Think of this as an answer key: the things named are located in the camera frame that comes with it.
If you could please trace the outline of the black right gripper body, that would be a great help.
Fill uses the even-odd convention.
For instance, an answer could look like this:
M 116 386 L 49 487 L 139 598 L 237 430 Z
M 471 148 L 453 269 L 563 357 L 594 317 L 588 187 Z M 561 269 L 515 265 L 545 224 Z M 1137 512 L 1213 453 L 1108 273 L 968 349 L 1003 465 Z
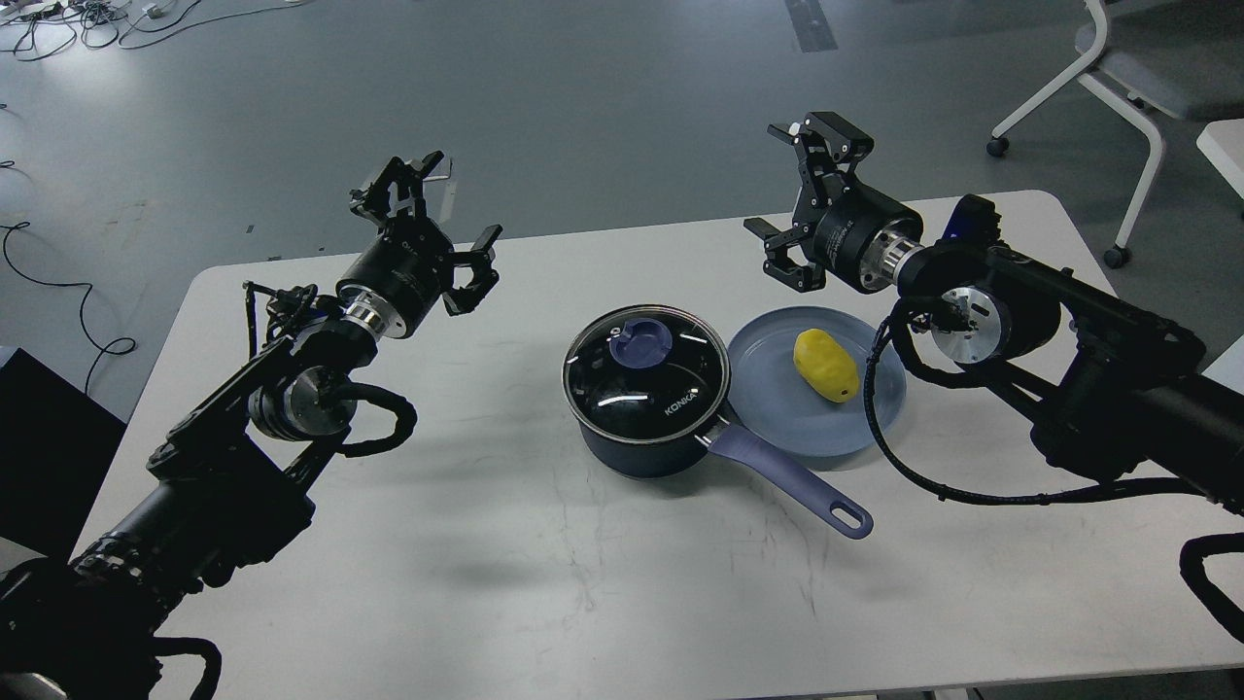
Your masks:
M 814 209 L 812 250 L 817 264 L 860 293 L 893 283 L 884 249 L 896 240 L 919 242 L 923 221 L 916 209 L 872 187 L 847 187 Z

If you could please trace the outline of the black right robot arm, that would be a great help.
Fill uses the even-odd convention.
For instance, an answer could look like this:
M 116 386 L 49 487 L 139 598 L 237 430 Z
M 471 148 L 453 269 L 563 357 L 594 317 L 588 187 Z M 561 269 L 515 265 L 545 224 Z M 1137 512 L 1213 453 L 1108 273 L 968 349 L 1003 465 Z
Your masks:
M 897 293 L 866 356 L 862 393 L 868 430 L 903 477 L 977 506 L 1195 495 L 1242 513 L 1242 394 L 1200 375 L 1207 349 L 1194 332 L 1019 252 L 983 196 L 962 196 L 940 237 L 921 242 L 916 209 L 861 182 L 875 138 L 843 116 L 816 111 L 766 129 L 792 148 L 800 188 L 789 228 L 743 223 L 760 239 L 765 274 L 799 293 L 830 276 L 865 296 Z M 996 395 L 1030 421 L 1050 466 L 1088 486 L 983 495 L 912 470 L 876 417 L 884 349 L 927 384 Z

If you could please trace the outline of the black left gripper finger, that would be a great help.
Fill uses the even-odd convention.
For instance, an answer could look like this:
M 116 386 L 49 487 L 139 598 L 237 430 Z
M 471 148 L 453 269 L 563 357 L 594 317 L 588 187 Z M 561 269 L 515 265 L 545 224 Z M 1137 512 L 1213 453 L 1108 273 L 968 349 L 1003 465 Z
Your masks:
M 494 245 L 503 235 L 503 225 L 485 228 L 466 251 L 447 254 L 442 269 L 442 298 L 450 316 L 469 315 L 491 293 L 501 275 L 494 270 Z M 455 285 L 458 270 L 470 271 L 470 279 L 464 285 Z
M 419 160 L 392 157 L 369 182 L 350 191 L 350 211 L 376 226 L 377 244 L 408 237 L 414 242 L 445 242 L 424 195 L 425 183 L 444 159 L 442 150 L 432 150 Z

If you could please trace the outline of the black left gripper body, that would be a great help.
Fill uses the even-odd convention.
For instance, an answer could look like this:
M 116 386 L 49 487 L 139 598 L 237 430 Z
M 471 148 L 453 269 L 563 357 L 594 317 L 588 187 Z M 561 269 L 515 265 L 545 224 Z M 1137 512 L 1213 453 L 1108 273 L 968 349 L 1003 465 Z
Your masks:
M 337 296 L 382 298 L 386 336 L 407 338 L 452 287 L 450 252 L 450 239 L 432 219 L 388 219 L 338 280 Z

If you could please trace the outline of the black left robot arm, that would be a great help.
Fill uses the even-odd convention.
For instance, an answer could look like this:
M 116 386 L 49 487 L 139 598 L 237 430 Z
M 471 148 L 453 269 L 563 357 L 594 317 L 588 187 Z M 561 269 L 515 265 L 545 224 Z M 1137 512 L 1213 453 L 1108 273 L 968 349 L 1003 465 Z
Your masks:
M 377 229 L 323 293 L 315 283 L 245 283 L 249 358 L 172 426 L 147 463 L 156 491 L 70 562 L 32 560 L 2 574 L 2 679 L 14 696 L 147 699 L 164 656 L 199 656 L 192 698 L 211 699 L 213 642 L 160 635 L 192 594 L 271 561 L 313 518 L 310 487 L 333 458 L 391 453 L 417 408 L 355 380 L 382 338 L 412 336 L 432 307 L 471 313 L 501 276 L 503 228 L 458 251 L 424 195 L 443 154 L 393 157 L 350 194 Z

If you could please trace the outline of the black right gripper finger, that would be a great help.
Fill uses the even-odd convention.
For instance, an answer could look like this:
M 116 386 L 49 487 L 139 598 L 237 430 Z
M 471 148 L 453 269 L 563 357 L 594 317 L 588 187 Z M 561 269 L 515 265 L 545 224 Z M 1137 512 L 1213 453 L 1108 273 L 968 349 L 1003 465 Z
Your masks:
M 856 167 L 875 150 L 875 137 L 832 111 L 805 114 L 787 126 L 769 124 L 768 134 L 791 145 L 800 189 L 792 223 L 816 223 L 851 191 Z
M 770 279 L 778 280 L 797 293 L 825 288 L 825 266 L 817 262 L 797 264 L 791 254 L 794 249 L 802 251 L 806 242 L 812 242 L 810 228 L 778 229 L 764 218 L 745 218 L 743 228 L 760 240 L 765 254 L 761 267 Z

